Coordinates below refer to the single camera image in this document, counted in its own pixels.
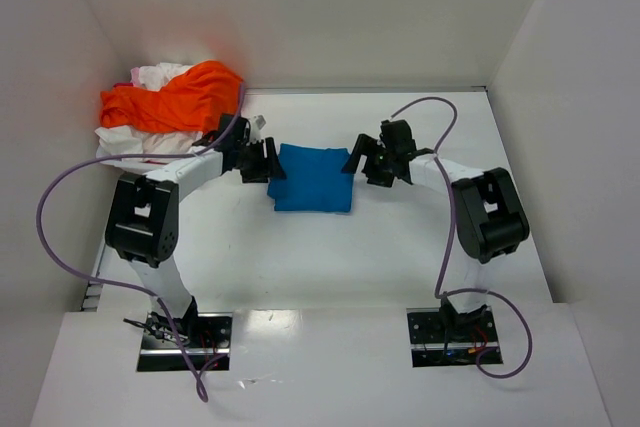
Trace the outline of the blue t shirt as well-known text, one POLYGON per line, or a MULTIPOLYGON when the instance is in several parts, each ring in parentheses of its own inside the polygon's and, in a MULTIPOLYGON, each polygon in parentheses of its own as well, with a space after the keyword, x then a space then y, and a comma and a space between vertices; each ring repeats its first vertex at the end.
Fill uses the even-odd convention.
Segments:
POLYGON ((282 144, 279 161, 286 178, 272 178, 267 189, 267 195, 274 201, 274 210, 350 213, 354 175, 342 172, 348 160, 346 148, 282 144))

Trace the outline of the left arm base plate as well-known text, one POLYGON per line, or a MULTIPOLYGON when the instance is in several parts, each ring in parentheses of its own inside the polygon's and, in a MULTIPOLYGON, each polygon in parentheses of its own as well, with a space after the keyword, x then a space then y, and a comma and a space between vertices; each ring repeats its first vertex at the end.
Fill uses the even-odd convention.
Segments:
MULTIPOLYGON (((206 364, 210 370, 227 371, 230 363, 233 317, 231 313, 203 313, 198 317, 194 337, 181 334, 186 352, 197 370, 206 364)), ((149 314, 144 323, 127 320, 142 330, 137 372, 187 371, 180 349, 168 324, 149 314)))

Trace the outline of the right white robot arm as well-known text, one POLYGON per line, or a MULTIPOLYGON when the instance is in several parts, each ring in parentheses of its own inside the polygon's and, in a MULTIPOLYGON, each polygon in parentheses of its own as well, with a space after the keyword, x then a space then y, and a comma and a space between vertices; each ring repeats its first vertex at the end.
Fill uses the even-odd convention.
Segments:
POLYGON ((369 184, 390 188, 395 180, 442 193, 449 201, 451 226, 436 280, 439 314, 449 333, 469 328, 487 310, 496 271, 530 234, 510 173, 481 170, 443 159, 439 139, 417 147, 409 124, 385 120, 377 138, 361 133, 342 171, 360 164, 369 184))

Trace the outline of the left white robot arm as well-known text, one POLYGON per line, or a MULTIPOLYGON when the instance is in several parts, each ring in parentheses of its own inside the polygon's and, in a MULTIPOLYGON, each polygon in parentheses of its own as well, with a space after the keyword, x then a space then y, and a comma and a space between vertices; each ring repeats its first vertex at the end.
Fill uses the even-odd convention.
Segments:
POLYGON ((179 240, 181 201, 227 172, 237 170, 244 183, 284 180, 286 173, 266 121, 223 114, 211 131, 178 159, 143 174, 118 179, 105 242, 138 275, 152 302, 154 329, 175 327, 185 340, 197 340, 202 324, 195 297, 185 287, 174 251, 179 240))

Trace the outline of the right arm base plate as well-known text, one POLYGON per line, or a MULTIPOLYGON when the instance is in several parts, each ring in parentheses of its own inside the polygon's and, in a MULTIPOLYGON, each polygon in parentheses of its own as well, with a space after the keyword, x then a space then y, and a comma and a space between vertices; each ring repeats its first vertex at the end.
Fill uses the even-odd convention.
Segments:
POLYGON ((487 308, 477 320, 448 325, 439 309, 408 310, 406 313, 413 368, 473 366, 503 363, 492 311, 487 308))

